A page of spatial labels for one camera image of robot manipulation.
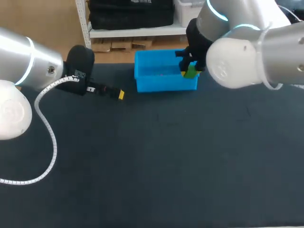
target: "wooden wall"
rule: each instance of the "wooden wall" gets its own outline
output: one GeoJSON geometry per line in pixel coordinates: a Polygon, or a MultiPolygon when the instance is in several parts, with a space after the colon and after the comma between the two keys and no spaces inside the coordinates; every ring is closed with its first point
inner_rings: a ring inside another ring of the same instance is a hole
{"type": "Polygon", "coordinates": [[[55,49],[65,57],[84,44],[75,0],[0,0],[0,27],[55,49]]]}

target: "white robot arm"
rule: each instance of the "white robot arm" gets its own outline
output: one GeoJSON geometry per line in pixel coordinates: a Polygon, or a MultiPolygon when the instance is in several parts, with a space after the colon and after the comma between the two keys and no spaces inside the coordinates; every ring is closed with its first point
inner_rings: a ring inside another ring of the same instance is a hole
{"type": "Polygon", "coordinates": [[[190,49],[192,60],[222,86],[304,84],[304,23],[291,24],[275,0],[206,0],[191,23],[190,46],[205,46],[201,56],[190,49]]]}

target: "green block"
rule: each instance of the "green block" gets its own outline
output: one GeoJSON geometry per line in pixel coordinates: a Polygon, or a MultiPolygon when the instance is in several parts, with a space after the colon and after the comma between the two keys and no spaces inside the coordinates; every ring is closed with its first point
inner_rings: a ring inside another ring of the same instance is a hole
{"type": "Polygon", "coordinates": [[[184,78],[194,79],[196,75],[198,75],[198,72],[196,71],[195,66],[190,65],[188,67],[188,71],[186,72],[184,78]]]}

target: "white cable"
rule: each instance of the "white cable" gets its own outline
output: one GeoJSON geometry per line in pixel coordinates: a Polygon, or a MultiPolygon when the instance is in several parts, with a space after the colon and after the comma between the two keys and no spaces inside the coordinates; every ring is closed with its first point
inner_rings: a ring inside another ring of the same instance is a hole
{"type": "Polygon", "coordinates": [[[264,41],[264,38],[267,34],[267,32],[271,29],[272,22],[269,24],[269,26],[261,33],[260,38],[257,41],[256,46],[256,65],[257,65],[257,73],[260,76],[262,82],[264,85],[270,89],[270,90],[279,90],[282,88],[283,84],[278,84],[276,88],[273,88],[270,83],[268,82],[266,71],[264,69],[264,62],[263,62],[263,54],[262,54],[262,44],[264,41]]]}
{"type": "Polygon", "coordinates": [[[79,78],[75,77],[75,76],[69,76],[69,77],[64,77],[58,81],[55,81],[54,83],[50,84],[48,87],[46,87],[44,90],[42,90],[42,92],[37,96],[36,100],[35,100],[35,110],[38,114],[38,116],[40,117],[40,119],[42,120],[42,122],[45,124],[45,126],[47,127],[47,130],[51,136],[52,142],[53,142],[53,157],[51,160],[50,165],[48,166],[47,170],[40,175],[39,177],[32,179],[32,180],[27,180],[27,181],[17,181],[17,180],[6,180],[6,179],[1,179],[0,178],[0,183],[3,184],[9,184],[9,185],[29,185],[29,184],[33,184],[36,183],[40,180],[42,180],[43,178],[45,178],[49,172],[52,170],[55,161],[56,161],[56,157],[57,157],[57,142],[56,142],[56,137],[54,135],[54,132],[50,126],[50,124],[48,123],[47,119],[45,118],[45,116],[42,114],[40,108],[39,108],[39,102],[41,101],[41,99],[43,98],[43,96],[49,92],[51,89],[55,88],[57,85],[65,83],[65,82],[79,82],[79,78]]]}
{"type": "Polygon", "coordinates": [[[299,19],[298,18],[298,16],[297,15],[295,15],[290,9],[288,9],[288,8],[286,8],[286,7],[284,7],[284,6],[281,6],[281,5],[278,5],[280,8],[282,8],[282,9],[285,9],[286,11],[288,11],[291,15],[293,15],[297,20],[299,20],[299,21],[302,21],[301,19],[299,19]]]}

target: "white plastic container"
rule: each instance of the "white plastic container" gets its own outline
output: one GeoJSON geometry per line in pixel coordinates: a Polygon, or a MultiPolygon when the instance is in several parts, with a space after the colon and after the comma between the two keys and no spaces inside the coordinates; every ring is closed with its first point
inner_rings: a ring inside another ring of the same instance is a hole
{"type": "Polygon", "coordinates": [[[206,0],[174,0],[178,20],[187,27],[193,18],[197,18],[206,0]]]}

